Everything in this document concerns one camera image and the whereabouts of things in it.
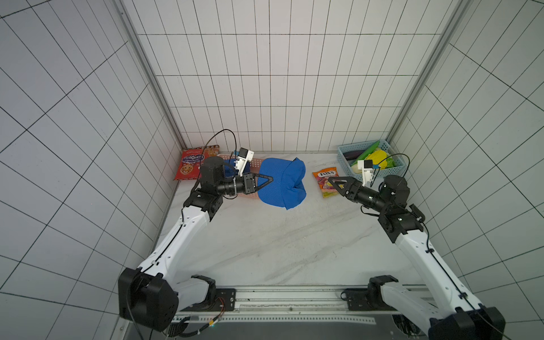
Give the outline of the light blue plastic basket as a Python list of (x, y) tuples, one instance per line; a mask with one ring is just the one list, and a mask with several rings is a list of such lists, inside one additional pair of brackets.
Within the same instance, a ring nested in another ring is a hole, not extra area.
[[(390, 146), (390, 144), (386, 140), (379, 140), (380, 145), (378, 148), (381, 148), (381, 150), (386, 151), (389, 155), (395, 154), (395, 150)], [(337, 151), (337, 159), (339, 163), (339, 167), (342, 168), (346, 175), (352, 176), (354, 178), (357, 178), (361, 180), (361, 174), (357, 174), (352, 171), (351, 169), (351, 163), (352, 161), (345, 160), (343, 154), (345, 152), (354, 151), (354, 150), (363, 150), (365, 151), (368, 149), (374, 142), (376, 141), (365, 141), (360, 143), (354, 143), (354, 144), (348, 144), (348, 145), (341, 145), (338, 147)], [(406, 168), (408, 166), (407, 158), (404, 156), (393, 156), (392, 157), (395, 160), (396, 166), (389, 169), (383, 169), (380, 170), (378, 177), (386, 177), (389, 175), (398, 175), (402, 176), (406, 172)]]

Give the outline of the red cookie snack bag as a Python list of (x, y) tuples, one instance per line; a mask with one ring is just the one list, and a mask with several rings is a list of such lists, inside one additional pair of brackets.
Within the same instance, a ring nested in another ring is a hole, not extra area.
[(218, 156), (219, 151), (219, 145), (184, 150), (174, 180), (183, 181), (197, 179), (200, 174), (200, 167), (203, 160), (209, 157)]

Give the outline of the blue baseball cap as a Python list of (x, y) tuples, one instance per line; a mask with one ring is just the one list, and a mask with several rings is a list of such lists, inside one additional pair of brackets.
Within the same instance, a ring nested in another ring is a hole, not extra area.
[(290, 210), (306, 199), (307, 193), (303, 184), (306, 168), (305, 163), (299, 158), (292, 161), (265, 159), (260, 166), (259, 174), (273, 179), (257, 192), (259, 199), (265, 204)]

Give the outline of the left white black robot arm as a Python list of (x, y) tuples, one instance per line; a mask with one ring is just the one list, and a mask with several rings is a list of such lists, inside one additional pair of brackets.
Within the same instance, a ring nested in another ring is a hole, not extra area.
[(180, 310), (214, 307), (218, 296), (215, 281), (206, 276), (176, 278), (178, 261), (191, 240), (208, 226), (227, 195), (254, 194), (270, 184), (279, 184), (280, 174), (245, 172), (250, 152), (240, 153), (234, 164), (221, 157), (208, 157), (201, 177), (181, 208), (181, 216), (168, 235), (137, 269), (125, 269), (118, 278), (119, 315), (155, 331), (164, 331)]

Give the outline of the orange Fox's candy bag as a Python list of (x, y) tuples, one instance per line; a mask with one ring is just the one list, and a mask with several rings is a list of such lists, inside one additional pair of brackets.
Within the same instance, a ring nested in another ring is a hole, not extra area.
[(320, 187), (320, 192), (323, 198), (329, 198), (338, 194), (338, 191), (331, 185), (329, 179), (338, 177), (337, 167), (328, 167), (320, 171), (313, 172), (313, 177)]

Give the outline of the yellow toy cabbage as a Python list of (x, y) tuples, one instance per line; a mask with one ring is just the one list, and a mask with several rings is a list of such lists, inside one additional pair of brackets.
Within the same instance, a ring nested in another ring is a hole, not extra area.
[[(377, 148), (372, 154), (368, 155), (368, 157), (366, 157), (366, 160), (373, 160), (373, 164), (379, 164), (380, 169), (389, 169), (396, 166), (395, 160), (390, 157), (390, 155), (386, 151), (381, 150), (381, 148)], [(351, 166), (351, 169), (357, 174), (361, 173), (361, 171), (357, 167), (357, 164)]]

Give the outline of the aluminium mounting rail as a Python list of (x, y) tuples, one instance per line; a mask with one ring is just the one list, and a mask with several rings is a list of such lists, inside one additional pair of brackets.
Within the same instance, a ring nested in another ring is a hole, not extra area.
[(217, 322), (350, 322), (374, 324), (391, 316), (396, 324), (409, 320), (392, 307), (373, 307), (367, 287), (344, 286), (241, 286), (212, 289), (201, 303), (185, 303), (181, 293), (150, 287), (130, 293), (120, 304), (127, 320), (156, 331), (185, 321)]

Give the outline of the purple toy eggplant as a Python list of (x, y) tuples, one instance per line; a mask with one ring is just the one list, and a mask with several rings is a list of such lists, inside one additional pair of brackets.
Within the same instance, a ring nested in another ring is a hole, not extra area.
[(345, 152), (343, 154), (343, 156), (344, 156), (345, 160), (347, 160), (347, 161), (354, 161), (359, 156), (361, 156), (363, 153), (364, 153), (363, 150), (354, 150), (354, 151)]

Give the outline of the pink plastic basket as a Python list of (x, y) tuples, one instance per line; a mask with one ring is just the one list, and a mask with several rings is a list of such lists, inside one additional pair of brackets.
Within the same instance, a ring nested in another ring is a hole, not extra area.
[[(225, 161), (230, 160), (229, 154), (219, 154), (219, 157), (221, 157)], [(244, 173), (247, 173), (247, 172), (259, 173), (262, 162), (263, 162), (263, 159), (253, 158), (252, 161), (249, 161), (248, 163), (246, 163)], [(258, 193), (253, 193), (253, 194), (249, 194), (249, 195), (242, 194), (242, 198), (252, 199), (254, 201), (259, 200)]]

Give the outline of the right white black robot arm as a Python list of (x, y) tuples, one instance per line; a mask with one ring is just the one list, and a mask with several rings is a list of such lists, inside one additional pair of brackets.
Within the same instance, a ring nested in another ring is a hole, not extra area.
[(407, 203), (407, 181), (384, 178), (375, 191), (353, 177), (328, 182), (344, 198), (373, 211), (390, 241), (416, 269), (434, 302), (428, 303), (404, 288), (391, 275), (369, 280), (365, 301), (374, 309), (391, 307), (429, 339), (503, 339), (506, 321), (495, 307), (485, 306), (455, 276), (430, 242), (425, 215)]

